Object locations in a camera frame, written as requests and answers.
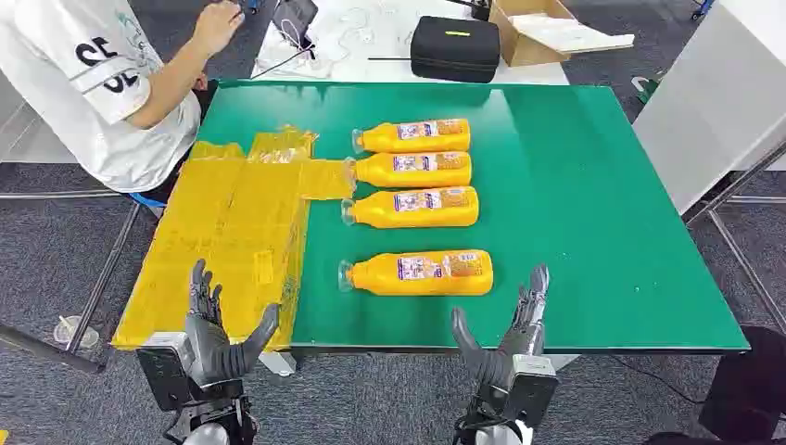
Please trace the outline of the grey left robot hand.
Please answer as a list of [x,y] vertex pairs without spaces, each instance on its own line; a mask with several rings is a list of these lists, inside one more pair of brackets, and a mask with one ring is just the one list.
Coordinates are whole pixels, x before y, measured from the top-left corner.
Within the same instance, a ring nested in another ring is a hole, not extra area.
[[206,262],[197,260],[189,277],[184,330],[194,351],[187,373],[201,387],[238,379],[250,372],[278,328],[281,310],[278,303],[268,305],[249,337],[232,344],[222,324],[222,287],[213,286],[211,279]]

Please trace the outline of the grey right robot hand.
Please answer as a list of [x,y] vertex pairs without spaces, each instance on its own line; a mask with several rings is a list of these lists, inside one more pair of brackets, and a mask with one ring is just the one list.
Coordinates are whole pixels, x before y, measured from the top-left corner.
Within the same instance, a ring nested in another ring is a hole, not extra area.
[[468,327],[464,309],[455,307],[451,310],[453,338],[470,374],[478,383],[507,388],[513,378],[513,357],[536,356],[543,352],[549,283],[548,266],[536,266],[530,273],[529,287],[521,286],[519,289],[512,321],[495,350],[485,350],[478,345]]

